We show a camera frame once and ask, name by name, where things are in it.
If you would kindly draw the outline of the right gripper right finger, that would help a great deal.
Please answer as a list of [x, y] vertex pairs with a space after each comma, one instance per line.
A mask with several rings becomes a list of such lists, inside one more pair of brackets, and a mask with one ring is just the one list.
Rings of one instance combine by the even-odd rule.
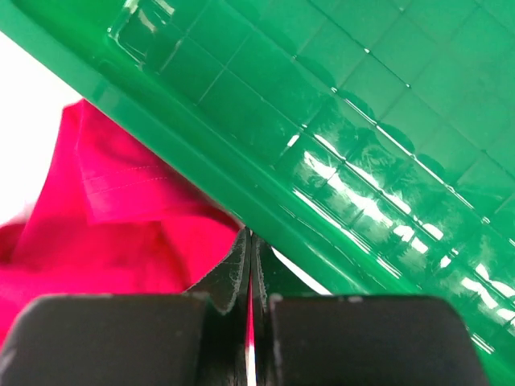
[[322, 295], [251, 240], [260, 385], [486, 385], [466, 327], [429, 296]]

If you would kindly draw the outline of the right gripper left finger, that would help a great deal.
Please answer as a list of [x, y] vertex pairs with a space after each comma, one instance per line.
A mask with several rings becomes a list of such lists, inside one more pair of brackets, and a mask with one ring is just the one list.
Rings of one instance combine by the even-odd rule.
[[31, 302], [1, 350], [4, 385], [244, 385], [251, 233], [181, 294]]

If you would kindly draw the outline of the red t shirt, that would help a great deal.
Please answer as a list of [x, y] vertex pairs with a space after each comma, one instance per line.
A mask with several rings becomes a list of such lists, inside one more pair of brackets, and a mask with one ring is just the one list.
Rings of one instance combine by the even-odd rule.
[[68, 106], [31, 214], [1, 228], [1, 350], [41, 297], [186, 292], [242, 229], [87, 101]]

